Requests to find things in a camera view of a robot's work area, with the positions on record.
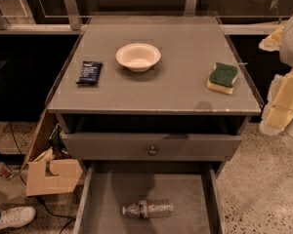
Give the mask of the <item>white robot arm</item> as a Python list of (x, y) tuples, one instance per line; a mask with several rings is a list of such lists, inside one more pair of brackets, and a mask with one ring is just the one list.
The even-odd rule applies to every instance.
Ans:
[(284, 26), (264, 39), (260, 48), (279, 50), (280, 60), (291, 67), (289, 73), (275, 75), (271, 82), (260, 131), (268, 136), (286, 132), (293, 137), (293, 15)]

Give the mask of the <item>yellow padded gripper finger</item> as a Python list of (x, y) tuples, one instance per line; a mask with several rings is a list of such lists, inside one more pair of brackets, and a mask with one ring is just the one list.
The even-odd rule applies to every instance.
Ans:
[(267, 99), (260, 131), (268, 136), (286, 132), (293, 137), (293, 69), (284, 76), (274, 76)]
[(271, 33), (269, 36), (267, 36), (265, 39), (263, 39), (259, 44), (259, 48), (267, 52), (278, 51), (280, 48), (283, 29), (284, 26), (281, 26), (273, 33)]

